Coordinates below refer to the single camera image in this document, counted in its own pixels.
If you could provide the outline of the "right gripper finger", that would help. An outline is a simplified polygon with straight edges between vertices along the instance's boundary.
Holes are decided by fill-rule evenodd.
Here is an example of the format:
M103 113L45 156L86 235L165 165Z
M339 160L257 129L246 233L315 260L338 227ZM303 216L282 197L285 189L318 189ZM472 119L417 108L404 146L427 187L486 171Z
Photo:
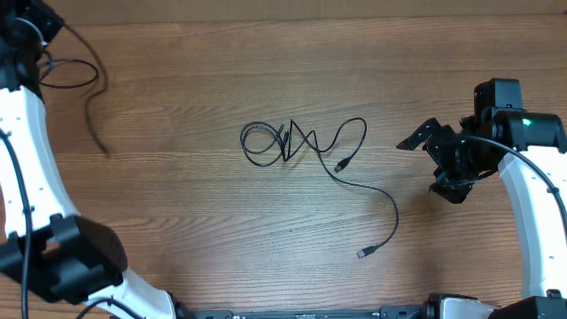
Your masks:
M418 145L425 142L431 135L437 133L441 126L436 118L430 118L419 126L409 137L396 145L402 151L413 151Z
M429 191L433 191L452 204L461 204L467 198L472 186L472 181L435 182L429 186Z

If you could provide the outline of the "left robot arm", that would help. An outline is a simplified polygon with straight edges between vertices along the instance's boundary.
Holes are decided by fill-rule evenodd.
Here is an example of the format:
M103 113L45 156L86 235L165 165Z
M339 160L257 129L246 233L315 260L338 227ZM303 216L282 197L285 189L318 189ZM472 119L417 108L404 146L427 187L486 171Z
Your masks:
M128 265L116 233L81 216L60 177L47 132L42 87L55 61L50 42L65 21L41 1L1 4L1 271L30 295L114 318L187 318L172 293Z

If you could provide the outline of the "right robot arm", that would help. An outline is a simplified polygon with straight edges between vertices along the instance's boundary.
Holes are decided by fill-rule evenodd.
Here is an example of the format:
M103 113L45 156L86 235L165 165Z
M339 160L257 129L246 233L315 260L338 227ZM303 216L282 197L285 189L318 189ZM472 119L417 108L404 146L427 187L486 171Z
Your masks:
M381 307L382 318L564 318L566 316L566 133L558 115L530 113L515 79L474 89L461 131L425 121L398 149L423 148L437 168L431 191L461 204L474 183L497 174L515 218L523 263L521 299L493 306L433 293L421 306Z

